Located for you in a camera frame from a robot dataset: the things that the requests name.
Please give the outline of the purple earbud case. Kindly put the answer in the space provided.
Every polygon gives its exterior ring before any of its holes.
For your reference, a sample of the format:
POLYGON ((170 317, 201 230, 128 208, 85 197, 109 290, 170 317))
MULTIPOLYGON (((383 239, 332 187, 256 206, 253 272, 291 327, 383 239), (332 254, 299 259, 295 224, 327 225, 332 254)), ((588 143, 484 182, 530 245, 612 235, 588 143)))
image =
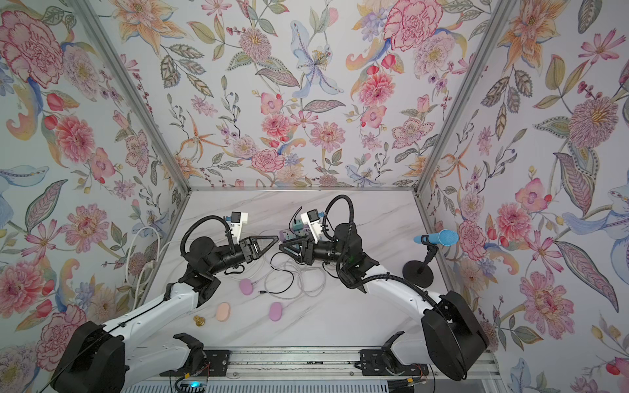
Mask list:
POLYGON ((278 322, 283 316, 283 305, 280 302, 274 302, 270 306, 269 319, 278 322))
POLYGON ((250 296, 254 293, 254 284, 250 279, 245 278, 239 282, 239 289, 244 296, 250 296))

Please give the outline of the peach earbud case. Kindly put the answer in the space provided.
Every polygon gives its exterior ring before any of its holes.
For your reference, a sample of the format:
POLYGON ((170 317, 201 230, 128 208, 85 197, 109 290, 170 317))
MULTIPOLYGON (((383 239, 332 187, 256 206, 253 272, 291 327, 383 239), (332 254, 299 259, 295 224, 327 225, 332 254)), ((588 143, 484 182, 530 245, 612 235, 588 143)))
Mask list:
POLYGON ((216 309, 216 320, 226 322, 231 315, 231 306, 227 302, 220 303, 216 309))

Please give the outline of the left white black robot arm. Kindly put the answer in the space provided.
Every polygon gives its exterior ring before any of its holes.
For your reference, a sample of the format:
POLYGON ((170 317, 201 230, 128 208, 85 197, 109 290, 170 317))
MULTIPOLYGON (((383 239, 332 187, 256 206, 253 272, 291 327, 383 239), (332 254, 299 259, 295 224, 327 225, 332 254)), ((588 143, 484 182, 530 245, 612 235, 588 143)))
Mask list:
POLYGON ((195 222, 180 241, 187 268, 165 292, 104 324, 86 322, 73 333, 53 372, 56 392, 121 392, 168 371, 185 377, 211 365, 204 344, 181 332, 162 344, 145 342, 171 322, 199 309, 220 285, 217 274, 259 260, 275 246, 276 235, 241 238, 239 222, 209 215, 195 222))

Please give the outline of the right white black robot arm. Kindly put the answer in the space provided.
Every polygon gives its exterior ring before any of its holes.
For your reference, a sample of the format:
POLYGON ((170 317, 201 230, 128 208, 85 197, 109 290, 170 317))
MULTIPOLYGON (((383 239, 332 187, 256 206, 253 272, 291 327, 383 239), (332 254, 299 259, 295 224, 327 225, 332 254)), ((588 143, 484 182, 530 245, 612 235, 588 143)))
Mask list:
POLYGON ((467 379, 489 340, 463 296, 428 291, 387 270, 362 247, 353 201, 341 194, 329 206, 338 201, 347 203, 349 216, 334 234, 326 232, 329 212, 307 211, 301 220, 310 234, 281 243, 280 251, 299 264, 333 263, 345 288, 384 299, 419 324, 414 331, 397 332, 383 345, 383 362, 393 373, 402 366, 433 365, 453 381, 467 379))

